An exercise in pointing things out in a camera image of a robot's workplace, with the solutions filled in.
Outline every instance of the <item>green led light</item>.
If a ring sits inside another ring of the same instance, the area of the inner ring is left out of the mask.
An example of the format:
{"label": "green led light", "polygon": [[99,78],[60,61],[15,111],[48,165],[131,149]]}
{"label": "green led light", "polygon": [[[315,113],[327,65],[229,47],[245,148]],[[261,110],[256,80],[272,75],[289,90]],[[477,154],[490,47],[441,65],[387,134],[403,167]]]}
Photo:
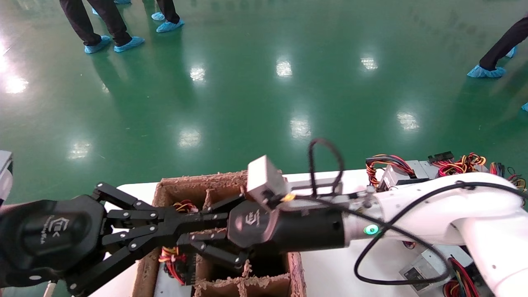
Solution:
{"label": "green led light", "polygon": [[374,235],[378,233],[378,230],[380,230],[376,225],[368,225],[363,229],[363,232],[367,235]]}

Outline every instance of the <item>black connector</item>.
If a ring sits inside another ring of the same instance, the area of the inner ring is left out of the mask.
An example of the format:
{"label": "black connector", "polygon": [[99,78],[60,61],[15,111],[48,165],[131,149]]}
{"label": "black connector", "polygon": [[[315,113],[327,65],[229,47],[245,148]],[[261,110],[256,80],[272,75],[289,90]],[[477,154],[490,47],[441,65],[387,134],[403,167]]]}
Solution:
{"label": "black connector", "polygon": [[453,155],[451,151],[448,151],[448,152],[436,154],[434,157],[428,156],[427,158],[429,159],[429,163],[433,163],[433,162],[438,162],[438,161],[449,161],[451,159],[454,159],[455,156]]}

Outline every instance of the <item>green epoxy floor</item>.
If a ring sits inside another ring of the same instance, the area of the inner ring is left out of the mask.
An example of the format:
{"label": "green epoxy floor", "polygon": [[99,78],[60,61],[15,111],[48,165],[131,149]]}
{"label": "green epoxy floor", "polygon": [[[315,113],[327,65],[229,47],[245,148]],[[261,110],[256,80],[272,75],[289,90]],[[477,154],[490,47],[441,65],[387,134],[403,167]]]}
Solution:
{"label": "green epoxy floor", "polygon": [[[348,169],[378,153],[412,160],[452,150],[528,174],[528,43],[504,78],[465,75],[523,16],[521,0],[176,7],[186,25],[159,35],[152,0],[121,6],[146,44],[88,56],[58,1],[0,2],[0,149],[15,154],[9,202],[70,199],[99,181],[237,171],[263,154],[286,173],[306,172],[313,137],[335,142]],[[325,153],[317,165],[335,169]],[[43,288],[4,296],[40,297]]]}

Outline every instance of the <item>black trousers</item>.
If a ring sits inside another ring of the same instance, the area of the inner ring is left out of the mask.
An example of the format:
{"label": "black trousers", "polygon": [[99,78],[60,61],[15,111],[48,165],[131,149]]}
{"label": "black trousers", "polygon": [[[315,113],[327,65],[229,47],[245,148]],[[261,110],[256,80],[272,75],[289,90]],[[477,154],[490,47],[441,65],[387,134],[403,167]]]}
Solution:
{"label": "black trousers", "polygon": [[176,13],[176,8],[172,0],[156,0],[158,2],[159,10],[162,11],[165,19],[171,23],[177,24],[180,21],[180,16]]}
{"label": "black trousers", "polygon": [[[60,3],[73,30],[84,41],[84,44],[88,46],[98,44],[101,41],[101,36],[93,32],[92,23],[90,23],[82,0],[60,0]],[[132,40],[113,0],[88,0],[88,3],[105,22],[108,32],[118,47]]]}
{"label": "black trousers", "polygon": [[528,17],[515,23],[495,45],[482,57],[479,65],[489,71],[496,69],[499,59],[506,56],[516,45],[528,37]]}

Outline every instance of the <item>cardboard box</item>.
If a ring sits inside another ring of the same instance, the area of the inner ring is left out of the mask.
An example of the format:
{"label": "cardboard box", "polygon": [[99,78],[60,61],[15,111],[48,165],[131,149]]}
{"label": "cardboard box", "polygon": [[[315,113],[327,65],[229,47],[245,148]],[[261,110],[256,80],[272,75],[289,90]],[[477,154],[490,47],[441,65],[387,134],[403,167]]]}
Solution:
{"label": "cardboard box", "polygon": [[[153,206],[166,207],[189,199],[197,207],[206,208],[244,193],[246,182],[246,171],[162,179],[156,188]],[[154,297],[160,253],[158,248],[139,262],[132,297]],[[197,255],[194,287],[194,297],[306,297],[299,253],[248,260],[242,273]]]}

